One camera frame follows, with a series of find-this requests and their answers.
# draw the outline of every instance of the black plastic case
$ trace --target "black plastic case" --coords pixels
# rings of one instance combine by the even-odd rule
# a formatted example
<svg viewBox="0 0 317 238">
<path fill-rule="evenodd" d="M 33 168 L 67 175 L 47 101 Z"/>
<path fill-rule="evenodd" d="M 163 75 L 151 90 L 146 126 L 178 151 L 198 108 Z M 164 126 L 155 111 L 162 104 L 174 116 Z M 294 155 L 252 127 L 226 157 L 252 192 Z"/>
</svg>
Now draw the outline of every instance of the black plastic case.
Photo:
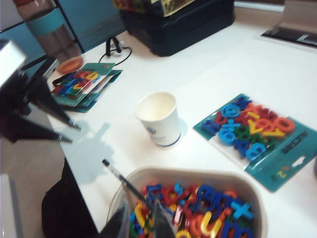
<svg viewBox="0 0 317 238">
<path fill-rule="evenodd" d="M 233 0 L 196 0 L 169 17 L 120 11 L 127 31 L 158 56 L 171 56 L 230 26 Z"/>
</svg>

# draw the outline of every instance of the white table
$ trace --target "white table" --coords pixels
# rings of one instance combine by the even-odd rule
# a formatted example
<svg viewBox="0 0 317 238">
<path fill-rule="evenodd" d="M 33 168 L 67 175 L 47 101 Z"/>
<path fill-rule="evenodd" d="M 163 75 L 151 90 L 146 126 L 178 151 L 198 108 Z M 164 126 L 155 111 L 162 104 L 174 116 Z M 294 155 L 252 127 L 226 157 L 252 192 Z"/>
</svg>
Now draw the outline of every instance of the white table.
<svg viewBox="0 0 317 238">
<path fill-rule="evenodd" d="M 258 189 L 268 238 L 317 237 L 315 160 L 271 193 L 192 129 L 240 93 L 317 129 L 317 50 L 260 37 L 281 13 L 244 8 L 235 12 L 232 26 L 168 58 L 152 55 L 122 33 L 119 39 L 133 48 L 132 56 L 117 67 L 123 73 L 88 113 L 69 113 L 82 131 L 50 117 L 54 130 L 74 139 L 61 146 L 99 231 L 120 186 L 101 163 L 109 158 L 125 176 L 142 166 L 234 171 Z M 97 62 L 104 52 L 102 44 L 85 53 L 84 61 Z M 178 101 L 182 136 L 171 148 L 151 143 L 134 116 L 136 103 L 156 91 L 172 92 Z"/>
</svg>

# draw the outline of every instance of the teal wall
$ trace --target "teal wall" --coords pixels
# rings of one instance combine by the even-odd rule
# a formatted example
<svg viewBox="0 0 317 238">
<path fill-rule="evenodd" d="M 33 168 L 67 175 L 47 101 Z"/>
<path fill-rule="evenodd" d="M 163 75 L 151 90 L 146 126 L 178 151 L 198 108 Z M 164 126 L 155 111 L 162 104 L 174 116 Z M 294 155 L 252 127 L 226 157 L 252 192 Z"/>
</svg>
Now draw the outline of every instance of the teal wall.
<svg viewBox="0 0 317 238">
<path fill-rule="evenodd" d="M 77 43 L 85 52 L 102 42 L 109 36 L 118 35 L 124 31 L 119 12 L 112 6 L 111 0 L 56 0 L 62 7 L 70 25 L 66 21 L 68 29 L 73 29 Z M 25 65 L 31 65 L 45 56 L 32 33 L 23 22 L 13 27 L 2 29 L 1 39 L 13 40 L 28 56 Z M 31 76 L 40 67 L 41 63 L 27 69 Z"/>
</svg>

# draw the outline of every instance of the cup rim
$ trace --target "cup rim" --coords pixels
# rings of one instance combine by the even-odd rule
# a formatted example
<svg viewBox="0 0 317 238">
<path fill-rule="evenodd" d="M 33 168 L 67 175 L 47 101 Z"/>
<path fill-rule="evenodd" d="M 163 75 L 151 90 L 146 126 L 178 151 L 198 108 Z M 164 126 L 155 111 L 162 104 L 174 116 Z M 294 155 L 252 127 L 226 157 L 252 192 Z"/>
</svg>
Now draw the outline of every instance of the cup rim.
<svg viewBox="0 0 317 238">
<path fill-rule="evenodd" d="M 162 93 L 165 93 L 165 94 L 170 95 L 170 96 L 174 99 L 174 101 L 175 101 L 175 105 L 174 105 L 174 107 L 170 110 L 170 112 L 169 112 L 168 114 L 166 114 L 165 116 L 163 116 L 162 118 L 160 118 L 160 119 L 144 120 L 144 119 L 140 118 L 140 117 L 137 115 L 137 107 L 139 106 L 139 104 L 140 104 L 144 99 L 146 99 L 147 97 L 153 96 L 153 95 L 155 95 L 155 94 L 162 94 Z M 148 95 L 146 95 L 145 97 L 143 97 L 141 100 L 139 100 L 138 103 L 137 103 L 137 105 L 135 106 L 134 115 L 135 115 L 135 117 L 136 117 L 137 119 L 139 119 L 139 120 L 141 120 L 141 121 L 157 122 L 157 121 L 162 121 L 163 119 L 165 119 L 165 118 L 167 118 L 169 115 L 171 115 L 171 114 L 175 111 L 176 107 L 177 107 L 177 100 L 176 100 L 175 96 L 174 96 L 172 93 L 166 92 L 166 91 L 159 91 L 159 92 L 155 92 L 155 93 L 148 94 Z"/>
</svg>

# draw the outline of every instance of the paper cup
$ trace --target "paper cup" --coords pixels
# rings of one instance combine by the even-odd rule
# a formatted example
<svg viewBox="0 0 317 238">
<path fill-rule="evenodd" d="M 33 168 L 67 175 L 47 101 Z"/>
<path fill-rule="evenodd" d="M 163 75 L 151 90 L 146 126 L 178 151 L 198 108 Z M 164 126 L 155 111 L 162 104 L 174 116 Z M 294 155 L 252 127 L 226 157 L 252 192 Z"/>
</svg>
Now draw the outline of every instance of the paper cup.
<svg viewBox="0 0 317 238">
<path fill-rule="evenodd" d="M 170 146 L 180 138 L 175 97 L 158 92 L 143 98 L 136 106 L 136 117 L 159 146 Z"/>
</svg>

